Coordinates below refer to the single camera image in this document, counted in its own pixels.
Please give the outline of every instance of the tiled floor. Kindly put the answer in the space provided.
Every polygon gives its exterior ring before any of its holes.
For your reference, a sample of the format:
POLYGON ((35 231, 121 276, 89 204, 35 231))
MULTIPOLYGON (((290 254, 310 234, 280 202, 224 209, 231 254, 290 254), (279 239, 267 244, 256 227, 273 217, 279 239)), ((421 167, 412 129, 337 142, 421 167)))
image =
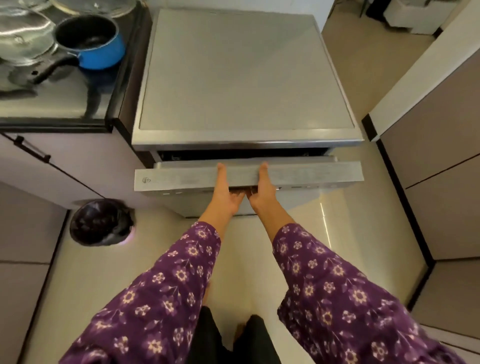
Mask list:
MULTIPOLYGON (((433 38, 391 32, 366 17, 352 0, 338 6, 323 35, 358 119, 428 47, 433 38)), ((360 160, 365 182, 290 211, 292 217, 401 301, 425 268, 418 245, 371 143, 335 151, 360 160)), ((125 246, 84 248, 64 238, 25 363, 58 360, 90 317, 148 269, 191 223, 163 209, 136 212, 137 232, 125 246)), ((261 315, 284 363, 311 363, 276 316, 287 285, 256 217, 233 219, 212 276, 209 306, 231 346, 239 322, 261 315)))

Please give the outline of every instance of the pot handle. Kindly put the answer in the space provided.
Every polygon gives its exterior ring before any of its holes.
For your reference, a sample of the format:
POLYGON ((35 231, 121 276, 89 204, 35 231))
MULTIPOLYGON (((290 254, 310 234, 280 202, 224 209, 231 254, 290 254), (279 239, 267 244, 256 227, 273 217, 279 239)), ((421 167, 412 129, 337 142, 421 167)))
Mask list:
POLYGON ((29 78, 29 81, 34 85, 38 85, 49 78, 58 67, 67 65, 78 67, 80 65, 78 56, 66 54, 55 60, 53 63, 46 64, 44 67, 39 67, 38 69, 32 71, 32 77, 29 78))

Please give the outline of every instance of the black garbage bag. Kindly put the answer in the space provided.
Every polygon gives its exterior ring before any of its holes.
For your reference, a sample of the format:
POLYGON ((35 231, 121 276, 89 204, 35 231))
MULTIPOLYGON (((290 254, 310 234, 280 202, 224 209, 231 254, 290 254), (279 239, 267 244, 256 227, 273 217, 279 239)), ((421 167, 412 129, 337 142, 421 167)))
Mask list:
POLYGON ((83 205, 70 222, 70 236, 85 246, 113 245, 130 234, 133 220, 123 203, 104 198, 83 205))

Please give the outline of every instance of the dishwasher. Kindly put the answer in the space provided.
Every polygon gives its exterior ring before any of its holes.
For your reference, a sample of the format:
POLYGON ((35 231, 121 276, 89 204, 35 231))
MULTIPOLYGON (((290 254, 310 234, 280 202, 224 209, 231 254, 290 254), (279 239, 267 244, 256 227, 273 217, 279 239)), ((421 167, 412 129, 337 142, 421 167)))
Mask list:
MULTIPOLYGON (((135 191, 186 218, 211 200, 216 165, 230 187, 269 163, 286 209, 363 181, 333 148, 363 141, 311 15, 160 9, 154 17, 132 146, 156 164, 135 191)), ((253 215, 245 199, 237 215, 253 215)))

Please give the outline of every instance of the purple floral sleeve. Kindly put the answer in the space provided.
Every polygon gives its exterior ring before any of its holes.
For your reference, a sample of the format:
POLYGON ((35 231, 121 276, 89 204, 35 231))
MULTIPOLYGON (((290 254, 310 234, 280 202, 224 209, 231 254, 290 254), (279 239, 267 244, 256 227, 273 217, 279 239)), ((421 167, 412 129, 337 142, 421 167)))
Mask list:
POLYGON ((215 228, 196 222, 93 317, 60 363, 183 363, 219 250, 215 228))
POLYGON ((452 363, 406 308, 298 224, 273 241, 289 290, 278 317, 316 363, 452 363))

